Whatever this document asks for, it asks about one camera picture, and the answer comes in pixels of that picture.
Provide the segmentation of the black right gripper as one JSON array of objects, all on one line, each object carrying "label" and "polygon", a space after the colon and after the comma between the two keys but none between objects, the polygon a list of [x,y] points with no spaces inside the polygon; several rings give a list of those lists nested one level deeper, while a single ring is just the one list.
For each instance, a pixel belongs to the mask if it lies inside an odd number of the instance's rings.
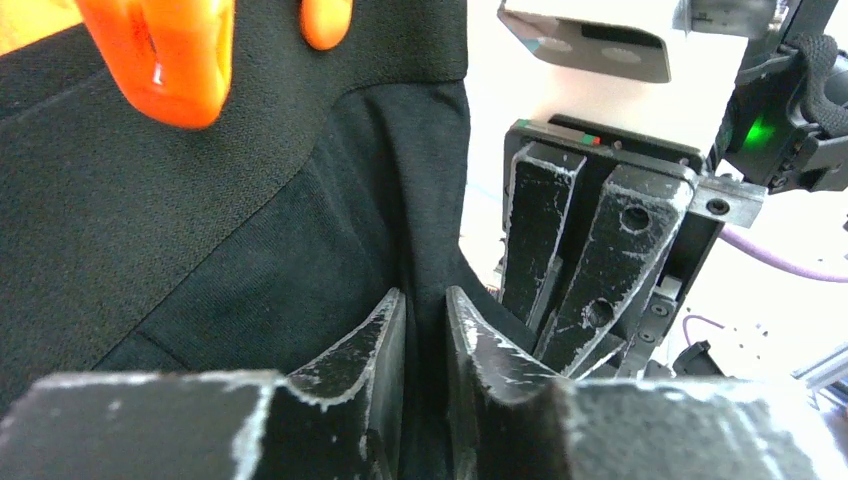
[{"label": "black right gripper", "polygon": [[504,138],[500,301],[552,370],[635,377],[724,226],[752,225],[766,195],[689,146],[564,115],[519,119]]}]

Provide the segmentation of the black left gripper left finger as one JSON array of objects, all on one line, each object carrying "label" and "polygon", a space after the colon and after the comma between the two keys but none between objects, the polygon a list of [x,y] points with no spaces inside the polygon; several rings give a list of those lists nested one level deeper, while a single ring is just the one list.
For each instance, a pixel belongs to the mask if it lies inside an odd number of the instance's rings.
[{"label": "black left gripper left finger", "polygon": [[60,373],[1,425],[5,479],[392,479],[404,295],[297,370]]}]

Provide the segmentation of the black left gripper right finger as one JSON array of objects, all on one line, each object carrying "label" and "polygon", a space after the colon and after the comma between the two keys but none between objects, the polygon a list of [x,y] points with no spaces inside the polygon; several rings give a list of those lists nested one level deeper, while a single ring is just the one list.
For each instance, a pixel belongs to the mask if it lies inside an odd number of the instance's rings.
[{"label": "black left gripper right finger", "polygon": [[843,479],[847,462],[800,388],[721,377],[588,379],[506,338],[446,293],[458,479]]}]

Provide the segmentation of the black underwear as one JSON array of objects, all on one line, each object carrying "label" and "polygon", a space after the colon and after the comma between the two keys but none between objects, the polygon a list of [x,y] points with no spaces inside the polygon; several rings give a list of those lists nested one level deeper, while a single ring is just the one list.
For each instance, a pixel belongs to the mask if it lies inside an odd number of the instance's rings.
[{"label": "black underwear", "polygon": [[445,292],[523,324],[458,237],[465,1],[359,1],[342,44],[240,1],[200,131],[132,108],[76,26],[1,59],[1,405],[69,371],[292,371],[407,297],[399,475],[449,479]]}]

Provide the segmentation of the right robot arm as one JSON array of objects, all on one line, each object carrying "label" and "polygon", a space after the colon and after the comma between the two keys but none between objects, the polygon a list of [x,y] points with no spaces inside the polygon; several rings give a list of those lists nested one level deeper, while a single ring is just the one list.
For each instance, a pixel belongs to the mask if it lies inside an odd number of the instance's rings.
[{"label": "right robot arm", "polygon": [[733,91],[704,149],[617,119],[520,119],[504,138],[502,304],[531,354],[573,379],[633,377],[671,328],[716,240],[801,278],[746,239],[767,194],[847,186],[847,54],[824,28],[832,1],[504,1],[497,15],[537,59],[663,85],[701,35],[741,39]]}]

